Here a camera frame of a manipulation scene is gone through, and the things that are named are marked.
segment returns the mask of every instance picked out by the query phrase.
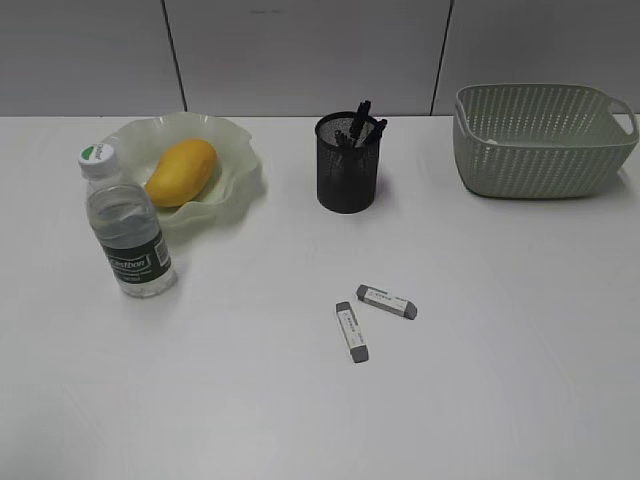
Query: black mesh pen holder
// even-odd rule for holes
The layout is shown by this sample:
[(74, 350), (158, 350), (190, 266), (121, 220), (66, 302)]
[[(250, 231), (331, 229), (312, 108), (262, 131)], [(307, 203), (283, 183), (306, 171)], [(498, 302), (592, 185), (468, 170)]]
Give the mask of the black mesh pen holder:
[(380, 138), (365, 143), (378, 124), (376, 119), (366, 117), (355, 145), (339, 145), (339, 134), (349, 137), (355, 117), (355, 112), (333, 113), (316, 125), (318, 200), (338, 213), (360, 212), (376, 195)]

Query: table surface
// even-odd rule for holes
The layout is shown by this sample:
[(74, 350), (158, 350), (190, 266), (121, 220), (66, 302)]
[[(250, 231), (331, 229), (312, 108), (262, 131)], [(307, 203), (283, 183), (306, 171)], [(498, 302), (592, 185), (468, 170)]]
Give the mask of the table surface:
[[(375, 203), (343, 216), (315, 197), (315, 119), (233, 119), (262, 179), (214, 225), (166, 233), (180, 281), (141, 301), (112, 278), (75, 163), (130, 120), (0, 119), (0, 478), (640, 469), (640, 149), (599, 196), (490, 200), (458, 178), (450, 117), (393, 118)], [(361, 283), (418, 317), (358, 302)]]

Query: basket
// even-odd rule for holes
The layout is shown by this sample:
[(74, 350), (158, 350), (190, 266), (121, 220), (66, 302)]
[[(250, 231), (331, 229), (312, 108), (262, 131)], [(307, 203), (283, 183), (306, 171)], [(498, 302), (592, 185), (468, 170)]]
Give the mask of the basket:
[[(627, 133), (611, 113), (631, 119)], [(453, 122), (458, 172), (473, 193), (568, 198), (594, 193), (638, 143), (627, 104), (574, 85), (477, 85), (458, 92)]]

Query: water bottle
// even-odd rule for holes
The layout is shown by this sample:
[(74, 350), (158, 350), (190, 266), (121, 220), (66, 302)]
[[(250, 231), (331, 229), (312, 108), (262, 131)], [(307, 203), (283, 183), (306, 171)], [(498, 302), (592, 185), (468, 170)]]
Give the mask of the water bottle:
[(89, 224), (122, 290), (138, 298), (167, 290), (177, 275), (146, 192), (122, 173), (109, 144), (85, 148), (78, 162), (88, 180)]

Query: mango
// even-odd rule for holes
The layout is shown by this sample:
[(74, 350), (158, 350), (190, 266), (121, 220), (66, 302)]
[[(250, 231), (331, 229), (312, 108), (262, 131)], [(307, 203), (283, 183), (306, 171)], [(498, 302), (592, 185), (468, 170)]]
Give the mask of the mango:
[(211, 178), (218, 154), (208, 142), (190, 138), (169, 148), (145, 186), (158, 207), (179, 207), (198, 195)]

